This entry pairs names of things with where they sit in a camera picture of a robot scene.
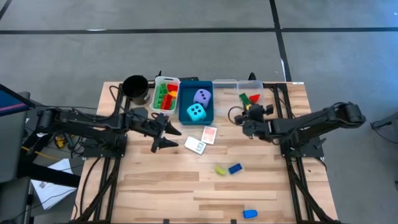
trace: wooden tabletop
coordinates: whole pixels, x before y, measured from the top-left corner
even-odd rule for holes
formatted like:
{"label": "wooden tabletop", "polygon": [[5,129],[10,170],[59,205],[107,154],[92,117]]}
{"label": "wooden tabletop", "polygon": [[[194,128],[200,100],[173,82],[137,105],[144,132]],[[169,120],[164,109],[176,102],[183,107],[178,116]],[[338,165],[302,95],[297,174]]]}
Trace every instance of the wooden tabletop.
{"label": "wooden tabletop", "polygon": [[[98,114],[112,113],[114,101],[108,88],[118,84],[104,83]],[[287,83],[287,86],[294,115],[310,113],[305,86],[302,83]],[[273,93],[268,89],[264,91],[266,103],[274,104]],[[232,89],[215,90],[214,97],[218,113],[239,104]],[[268,116],[276,117],[276,112]],[[203,155],[198,155],[186,149],[184,143],[188,136],[201,139],[203,126],[182,126],[177,114],[171,116],[171,120],[182,135],[165,134],[165,137],[180,145],[161,149],[156,154],[150,151],[152,138],[132,131],[127,133],[128,144],[118,175],[113,223],[160,223],[165,218],[171,223],[229,223],[231,219],[237,219],[238,223],[295,223],[289,178],[279,146],[256,138],[250,140],[242,133],[242,127],[231,124],[224,114],[215,116],[212,124],[218,128],[214,145],[207,145]],[[85,162],[76,197],[78,206],[81,187],[94,160]],[[95,165],[88,179],[84,208],[98,192],[103,161],[101,159]],[[242,164],[244,170],[227,176],[219,176],[214,171],[216,164],[228,168],[235,163]],[[303,163],[310,193],[326,214],[337,219],[325,168],[312,158],[303,158]],[[306,218],[301,193],[299,197],[303,218]],[[104,198],[102,218],[108,196]],[[242,212],[247,209],[257,210],[258,216],[245,220]]]}

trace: card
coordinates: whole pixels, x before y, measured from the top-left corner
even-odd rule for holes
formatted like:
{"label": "card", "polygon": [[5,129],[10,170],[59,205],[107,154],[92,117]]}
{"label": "card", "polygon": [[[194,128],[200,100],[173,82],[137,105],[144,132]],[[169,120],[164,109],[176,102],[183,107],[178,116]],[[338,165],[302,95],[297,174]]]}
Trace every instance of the card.
{"label": "card", "polygon": [[193,137],[188,137],[187,141],[185,142],[185,147],[194,151],[195,153],[202,155],[206,144]]}
{"label": "card", "polygon": [[217,128],[205,126],[203,130],[203,135],[201,136],[201,141],[207,144],[214,144],[216,139]]}

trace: blue bin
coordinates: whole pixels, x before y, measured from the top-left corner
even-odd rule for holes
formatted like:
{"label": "blue bin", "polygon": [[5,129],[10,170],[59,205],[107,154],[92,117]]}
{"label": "blue bin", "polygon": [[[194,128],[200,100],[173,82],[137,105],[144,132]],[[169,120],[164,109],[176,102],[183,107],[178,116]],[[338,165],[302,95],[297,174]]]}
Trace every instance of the blue bin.
{"label": "blue bin", "polygon": [[[211,93],[211,98],[206,111],[206,118],[203,121],[192,121],[187,113],[188,107],[193,105],[193,97],[199,89]],[[178,120],[183,125],[210,125],[214,120],[213,83],[211,81],[182,81],[178,90]]]}

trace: black mug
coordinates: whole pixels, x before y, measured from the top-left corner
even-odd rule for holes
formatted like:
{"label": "black mug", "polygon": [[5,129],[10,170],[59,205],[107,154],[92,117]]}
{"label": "black mug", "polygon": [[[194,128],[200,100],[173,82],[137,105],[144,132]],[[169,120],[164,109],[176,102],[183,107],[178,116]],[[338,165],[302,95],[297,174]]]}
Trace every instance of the black mug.
{"label": "black mug", "polygon": [[144,105],[149,101],[148,80],[142,75],[133,75],[122,84],[123,95],[136,105]]}

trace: yellow toy block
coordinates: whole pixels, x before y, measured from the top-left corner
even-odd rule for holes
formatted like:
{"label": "yellow toy block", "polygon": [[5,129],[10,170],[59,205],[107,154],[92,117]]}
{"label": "yellow toy block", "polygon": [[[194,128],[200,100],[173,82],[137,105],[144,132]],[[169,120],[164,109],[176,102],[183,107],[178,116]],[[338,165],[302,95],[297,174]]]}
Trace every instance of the yellow toy block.
{"label": "yellow toy block", "polygon": [[169,95],[171,95],[172,97],[177,97],[177,91],[171,91],[169,92]]}
{"label": "yellow toy block", "polygon": [[216,171],[217,174],[219,175],[225,175],[226,174],[226,170],[224,170],[223,168],[221,168],[220,166],[215,166],[214,170]]}

